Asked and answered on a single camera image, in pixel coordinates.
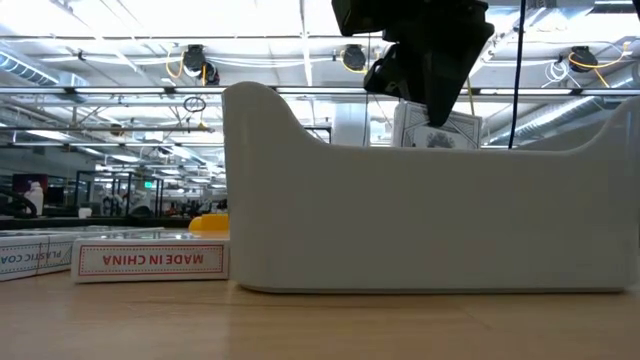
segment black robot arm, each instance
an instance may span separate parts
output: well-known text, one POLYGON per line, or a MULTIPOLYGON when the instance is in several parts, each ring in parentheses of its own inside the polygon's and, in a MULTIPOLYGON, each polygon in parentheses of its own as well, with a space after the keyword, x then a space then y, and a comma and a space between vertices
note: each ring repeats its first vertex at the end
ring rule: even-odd
POLYGON ((344 36, 383 31, 394 42, 365 76, 367 91, 427 105, 442 126, 491 35, 476 0, 333 0, 344 36))

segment black cable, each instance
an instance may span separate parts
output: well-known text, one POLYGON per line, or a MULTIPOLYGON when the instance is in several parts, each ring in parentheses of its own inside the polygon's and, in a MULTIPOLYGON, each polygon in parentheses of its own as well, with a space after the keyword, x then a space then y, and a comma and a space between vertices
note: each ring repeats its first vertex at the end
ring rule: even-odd
MULTIPOLYGON (((367 71, 371 71, 371 33, 369 33, 369 44, 367 45, 367 71)), ((364 99, 364 135, 362 136, 362 146, 367 146, 367 125, 369 124, 369 92, 364 99)))
POLYGON ((520 2, 520 25, 518 27, 518 59, 516 60, 516 84, 513 88, 513 120, 511 120, 511 134, 509 134, 509 149, 513 148, 513 138, 516 135, 516 121, 518 120, 518 93, 520 90, 520 72, 522 71, 522 47, 524 42, 524 21, 527 12, 527 0, 520 2))

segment red border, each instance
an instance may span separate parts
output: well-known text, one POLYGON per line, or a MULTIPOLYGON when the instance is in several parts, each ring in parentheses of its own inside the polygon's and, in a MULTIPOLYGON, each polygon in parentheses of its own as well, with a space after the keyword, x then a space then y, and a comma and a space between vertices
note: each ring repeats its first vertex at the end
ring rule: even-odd
POLYGON ((222 274, 224 273, 224 245, 80 245, 80 255, 78 256, 78 276, 128 276, 128 275, 182 275, 182 274, 222 274), (123 248, 123 247, 154 247, 154 248, 172 248, 172 247, 207 247, 220 248, 220 271, 188 271, 188 272, 128 272, 128 273, 97 273, 86 274, 80 271, 82 264, 82 249, 85 247, 102 247, 102 248, 123 248))

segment fluorescent light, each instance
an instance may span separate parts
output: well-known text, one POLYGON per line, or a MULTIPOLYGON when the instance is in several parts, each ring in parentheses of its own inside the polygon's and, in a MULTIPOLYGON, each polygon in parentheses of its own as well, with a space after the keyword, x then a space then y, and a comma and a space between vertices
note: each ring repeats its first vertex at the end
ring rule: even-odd
POLYGON ((0 88, 0 94, 65 94, 63 88, 60 87, 14 87, 0 88))
POLYGON ((640 89, 602 89, 602 90, 582 90, 582 95, 592 96, 636 96, 640 95, 640 89))
POLYGON ((219 131, 199 132, 195 134, 192 133, 189 135, 172 136, 171 140, 179 144, 182 144, 182 143, 223 144, 224 135, 219 131))
POLYGON ((11 143, 13 146, 62 146, 61 143, 54 142, 26 142, 26 143, 11 143))
POLYGON ((138 159, 135 156, 129 156, 129 155, 111 155, 112 158, 116 159, 116 160, 120 160, 120 161, 124 161, 124 162, 138 162, 140 161, 140 159, 138 159))
POLYGON ((60 140, 60 141, 69 141, 69 139, 71 138, 70 136, 67 136, 61 132, 49 131, 49 130, 29 130, 27 131, 27 133, 32 135, 42 136, 47 139, 60 140))
POLYGON ((226 87, 177 87, 178 94, 222 94, 226 87))
POLYGON ((169 78, 162 78, 162 79, 160 79, 160 80, 162 80, 162 81, 164 81, 164 82, 166 82, 166 83, 171 84, 171 86, 176 86, 176 83, 175 83, 175 82, 173 82, 173 80, 171 80, 171 79, 169 79, 169 78))
POLYGON ((596 0, 596 5, 633 5, 632 0, 596 0))
POLYGON ((224 147, 224 144, 207 144, 207 143, 183 143, 184 147, 224 147))
POLYGON ((128 147, 145 147, 145 146, 173 146, 173 144, 162 144, 162 143, 123 143, 122 145, 128 147))
POLYGON ((100 151, 95 151, 93 149, 89 149, 89 148, 85 148, 85 147, 81 147, 80 148, 82 151, 91 154, 91 155, 95 155, 95 156, 103 156, 104 154, 101 153, 100 151))
POLYGON ((78 94, 164 94, 159 87, 121 87, 121 88, 76 88, 78 94))
POLYGON ((222 174, 222 173, 223 173, 223 172, 225 172, 226 170, 225 170, 225 169, 223 169, 223 168, 219 168, 219 167, 217 167, 217 166, 214 166, 214 167, 211 167, 211 168, 209 169, 209 171, 211 171, 212 173, 214 173, 214 174, 218 175, 218 174, 222 174))
MULTIPOLYGON (((480 95, 513 95, 513 89, 481 89, 480 95)), ((569 95, 571 89, 520 89, 520 95, 569 95)))
POLYGON ((366 94, 363 88, 352 87, 277 87, 278 94, 366 94))
POLYGON ((180 171, 178 170, 160 170, 160 172, 165 173, 167 175, 180 175, 180 171))
POLYGON ((71 146, 91 146, 91 147, 118 147, 119 144, 115 143, 71 143, 71 146))

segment wooden table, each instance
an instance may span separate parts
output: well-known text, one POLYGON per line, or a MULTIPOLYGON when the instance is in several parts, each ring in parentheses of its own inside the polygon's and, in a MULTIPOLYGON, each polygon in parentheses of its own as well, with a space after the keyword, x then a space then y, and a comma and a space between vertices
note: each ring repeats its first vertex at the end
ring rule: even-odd
POLYGON ((640 359, 620 295, 264 295, 233 283, 0 283, 0 359, 640 359))

